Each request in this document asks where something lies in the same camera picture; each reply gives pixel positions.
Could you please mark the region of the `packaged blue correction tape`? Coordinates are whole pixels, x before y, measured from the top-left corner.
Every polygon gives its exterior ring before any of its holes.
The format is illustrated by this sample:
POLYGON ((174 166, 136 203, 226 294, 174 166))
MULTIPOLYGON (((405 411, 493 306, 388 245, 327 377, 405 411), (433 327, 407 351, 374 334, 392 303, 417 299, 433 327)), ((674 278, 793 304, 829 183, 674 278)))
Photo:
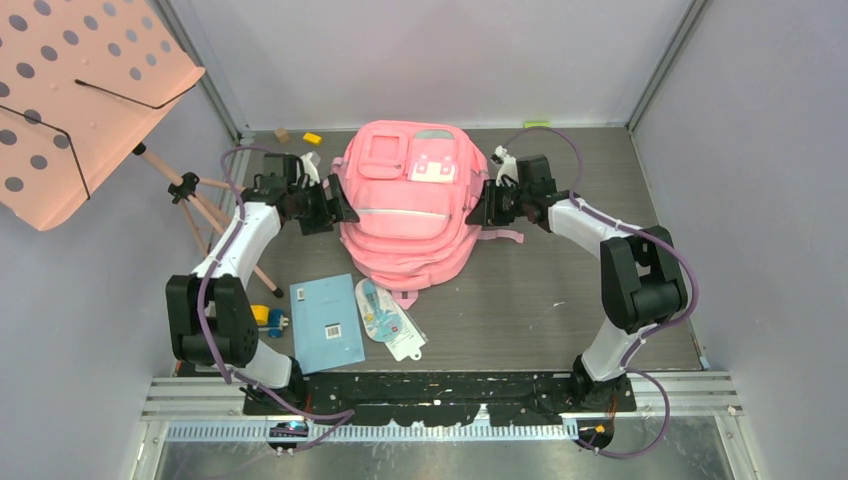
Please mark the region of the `packaged blue correction tape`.
POLYGON ((422 359, 426 335, 388 290, 370 279, 362 279, 356 284, 354 294, 369 339, 385 345, 397 362, 422 359))

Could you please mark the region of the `pink student backpack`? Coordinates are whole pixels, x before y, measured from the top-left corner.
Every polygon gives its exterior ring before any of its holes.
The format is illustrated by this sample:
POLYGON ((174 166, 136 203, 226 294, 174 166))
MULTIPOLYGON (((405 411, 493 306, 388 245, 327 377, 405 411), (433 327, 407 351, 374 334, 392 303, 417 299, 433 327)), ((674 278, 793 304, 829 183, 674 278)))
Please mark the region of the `pink student backpack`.
POLYGON ((466 224, 490 175, 487 158, 455 126, 367 123, 331 170, 359 217, 342 224, 343 245, 404 309, 421 290, 456 277, 478 241, 524 240, 514 230, 466 224))

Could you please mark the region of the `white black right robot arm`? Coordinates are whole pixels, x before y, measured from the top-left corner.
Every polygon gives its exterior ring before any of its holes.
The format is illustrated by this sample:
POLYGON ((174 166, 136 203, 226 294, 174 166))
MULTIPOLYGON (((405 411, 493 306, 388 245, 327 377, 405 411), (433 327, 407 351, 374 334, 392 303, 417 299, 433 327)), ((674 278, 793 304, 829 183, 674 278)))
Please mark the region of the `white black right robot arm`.
POLYGON ((558 190, 544 155, 520 159, 498 148, 497 176, 483 184, 469 225, 506 226, 524 217, 568 239, 600 262, 604 321, 573 364, 574 403, 596 410, 625 377, 631 357, 655 332, 685 319, 697 301, 690 266, 661 226, 640 228, 592 208, 570 190, 558 190))

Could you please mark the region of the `light blue notebook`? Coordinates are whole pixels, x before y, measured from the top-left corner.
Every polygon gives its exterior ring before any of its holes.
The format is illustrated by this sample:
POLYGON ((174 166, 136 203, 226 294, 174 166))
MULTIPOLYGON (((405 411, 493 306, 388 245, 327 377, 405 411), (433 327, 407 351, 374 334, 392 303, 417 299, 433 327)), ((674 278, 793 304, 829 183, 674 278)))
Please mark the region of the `light blue notebook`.
POLYGON ((295 359, 305 375, 365 360, 350 274, 290 286, 295 359))

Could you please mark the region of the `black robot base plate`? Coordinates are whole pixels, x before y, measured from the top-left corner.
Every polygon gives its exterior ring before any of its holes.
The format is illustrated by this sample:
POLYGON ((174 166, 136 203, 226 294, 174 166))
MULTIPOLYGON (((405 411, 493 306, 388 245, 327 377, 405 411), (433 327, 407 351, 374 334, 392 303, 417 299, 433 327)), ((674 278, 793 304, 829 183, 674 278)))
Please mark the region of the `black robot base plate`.
POLYGON ((242 387, 247 415, 305 414, 319 425, 467 426, 485 415, 491 425, 545 426, 564 414, 631 413, 627 378, 583 391, 567 373, 529 371, 342 372, 297 377, 287 387, 242 387))

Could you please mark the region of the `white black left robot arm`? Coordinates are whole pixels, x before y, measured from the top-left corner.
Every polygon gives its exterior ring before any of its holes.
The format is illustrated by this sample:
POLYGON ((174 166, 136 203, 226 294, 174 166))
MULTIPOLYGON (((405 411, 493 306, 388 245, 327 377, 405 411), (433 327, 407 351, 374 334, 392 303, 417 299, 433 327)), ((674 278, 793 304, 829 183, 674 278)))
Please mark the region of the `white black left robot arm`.
POLYGON ((335 173, 321 177, 316 152, 267 152, 280 175, 258 175, 251 187, 227 185, 236 199, 233 217, 206 258, 189 274, 172 276, 165 298, 172 352, 183 362, 215 368, 222 377, 269 387, 280 412, 298 412, 307 398, 292 357, 264 343, 246 294, 249 277, 282 227, 294 221, 303 235, 331 232, 359 220, 335 173))

